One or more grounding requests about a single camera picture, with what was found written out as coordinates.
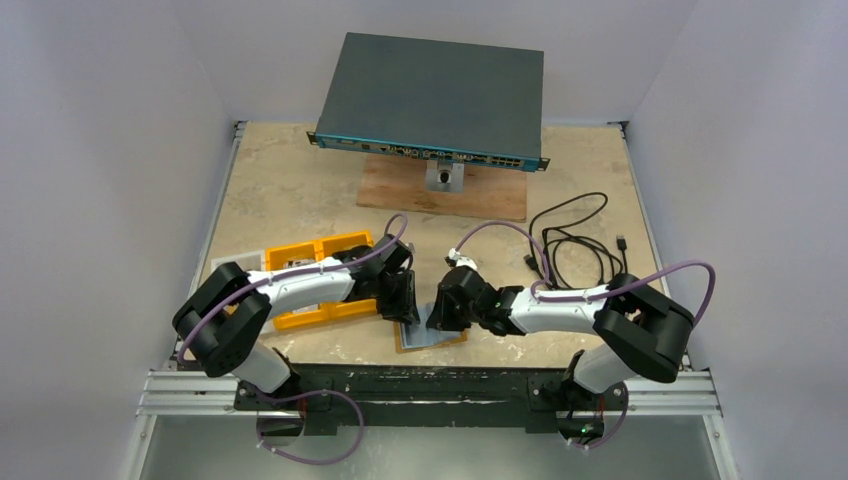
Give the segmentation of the tan leather card holder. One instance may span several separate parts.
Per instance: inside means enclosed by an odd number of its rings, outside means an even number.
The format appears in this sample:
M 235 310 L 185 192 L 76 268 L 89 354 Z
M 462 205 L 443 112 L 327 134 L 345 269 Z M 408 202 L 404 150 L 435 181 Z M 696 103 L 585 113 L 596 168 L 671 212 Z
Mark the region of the tan leather card holder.
M 427 327 L 426 320 L 433 310 L 434 303 L 428 302 L 418 307 L 418 324 L 394 324 L 395 350 L 398 354 L 447 347 L 468 339 L 466 332 L 441 331 Z

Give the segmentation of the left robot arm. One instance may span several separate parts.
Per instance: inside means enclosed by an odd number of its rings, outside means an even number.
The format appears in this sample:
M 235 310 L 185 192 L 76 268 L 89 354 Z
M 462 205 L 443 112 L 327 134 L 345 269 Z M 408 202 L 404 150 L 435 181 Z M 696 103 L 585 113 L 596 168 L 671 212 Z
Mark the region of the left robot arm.
M 297 399 L 299 376 L 284 354 L 262 345 L 265 324 L 284 313 L 323 303 L 374 300 L 383 318 L 418 322 L 413 252 L 392 234 L 300 267 L 246 271 L 217 267 L 172 319 L 183 345 L 210 378 L 232 374 L 272 408 Z

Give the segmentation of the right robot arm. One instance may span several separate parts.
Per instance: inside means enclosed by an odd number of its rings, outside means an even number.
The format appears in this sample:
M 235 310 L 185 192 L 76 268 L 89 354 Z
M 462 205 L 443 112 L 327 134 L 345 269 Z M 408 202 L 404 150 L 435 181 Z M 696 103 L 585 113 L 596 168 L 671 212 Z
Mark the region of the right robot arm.
M 451 269 L 438 284 L 429 328 L 463 331 L 474 324 L 496 336 L 539 332 L 596 335 L 602 345 L 573 358 L 561 381 L 564 399 L 584 407 L 632 377 L 675 382 L 694 315 L 630 274 L 585 290 L 534 292 L 494 287 L 468 266 Z

